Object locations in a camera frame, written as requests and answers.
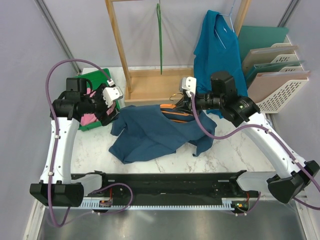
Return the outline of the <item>dark blue t-shirt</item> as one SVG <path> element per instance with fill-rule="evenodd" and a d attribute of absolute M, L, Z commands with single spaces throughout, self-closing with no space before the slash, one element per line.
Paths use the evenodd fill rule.
<path fill-rule="evenodd" d="M 209 150 L 214 141 L 195 119 L 187 123 L 173 122 L 163 115 L 159 105 L 122 108 L 110 133 L 117 139 L 109 152 L 123 164 L 174 154 L 186 143 L 196 147 L 193 156 L 197 157 Z"/>

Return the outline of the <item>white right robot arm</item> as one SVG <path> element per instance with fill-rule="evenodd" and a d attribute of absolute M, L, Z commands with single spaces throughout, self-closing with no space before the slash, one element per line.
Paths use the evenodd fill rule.
<path fill-rule="evenodd" d="M 283 141 L 255 102 L 238 94 L 232 75 L 227 71 L 215 72 L 210 77 L 210 84 L 210 91 L 198 93 L 196 78 L 183 77 L 179 84 L 183 97 L 176 107 L 191 111 L 200 129 L 214 140 L 224 140 L 243 131 L 274 168 L 269 172 L 240 172 L 229 184 L 233 196 L 240 197 L 248 191 L 268 192 L 279 202 L 287 204 L 310 183 L 317 189 L 320 187 L 314 178 L 320 170 L 319 164 L 314 160 L 306 161 Z M 235 130 L 224 136 L 209 133 L 200 122 L 201 110 L 219 110 Z"/>

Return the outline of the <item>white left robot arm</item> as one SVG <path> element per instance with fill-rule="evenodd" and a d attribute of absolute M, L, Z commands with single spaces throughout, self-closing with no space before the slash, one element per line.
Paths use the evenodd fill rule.
<path fill-rule="evenodd" d="M 76 180 L 71 175 L 71 160 L 81 118 L 93 114 L 103 126 L 117 115 L 116 101 L 123 98 L 118 86 L 102 83 L 92 93 L 86 78 L 66 79 L 66 90 L 53 101 L 50 110 L 51 136 L 47 160 L 38 183 L 32 183 L 30 194 L 45 206 L 79 207 L 83 198 L 94 192 L 99 197 L 110 191 L 100 173 L 88 173 Z"/>

